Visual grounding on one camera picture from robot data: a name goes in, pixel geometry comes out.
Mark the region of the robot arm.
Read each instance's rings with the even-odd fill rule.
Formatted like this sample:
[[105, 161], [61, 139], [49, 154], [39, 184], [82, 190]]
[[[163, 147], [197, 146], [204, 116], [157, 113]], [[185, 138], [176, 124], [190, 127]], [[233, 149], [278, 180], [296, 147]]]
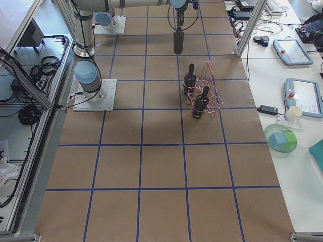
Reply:
[[70, 1], [75, 20], [75, 56], [83, 59], [94, 57], [93, 14], [99, 25], [109, 26], [115, 20], [115, 9], [168, 5], [176, 10], [177, 24], [174, 28], [174, 53], [181, 54], [184, 43], [184, 12], [193, 1]]
[[[176, 24], [173, 26], [170, 22], [170, 9], [173, 8], [176, 12]], [[184, 24], [184, 12], [187, 10], [185, 6], [181, 8], [176, 8], [172, 5], [169, 5], [167, 11], [167, 21], [169, 26], [174, 29], [178, 30], [181, 29]], [[126, 22], [126, 16], [118, 16], [115, 14], [114, 11], [110, 12], [97, 12], [94, 15], [94, 19], [96, 21], [96, 25], [100, 25], [105, 29], [114, 29], [121, 25], [121, 23]]]

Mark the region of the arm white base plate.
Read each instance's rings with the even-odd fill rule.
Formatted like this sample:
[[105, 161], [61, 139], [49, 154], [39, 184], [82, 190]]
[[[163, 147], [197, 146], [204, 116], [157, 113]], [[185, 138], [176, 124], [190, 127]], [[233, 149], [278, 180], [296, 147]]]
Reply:
[[95, 35], [122, 35], [125, 32], [126, 16], [96, 13], [95, 21]]
[[103, 79], [98, 93], [83, 91], [81, 84], [77, 92], [81, 92], [75, 98], [74, 111], [113, 111], [117, 89], [117, 79]]

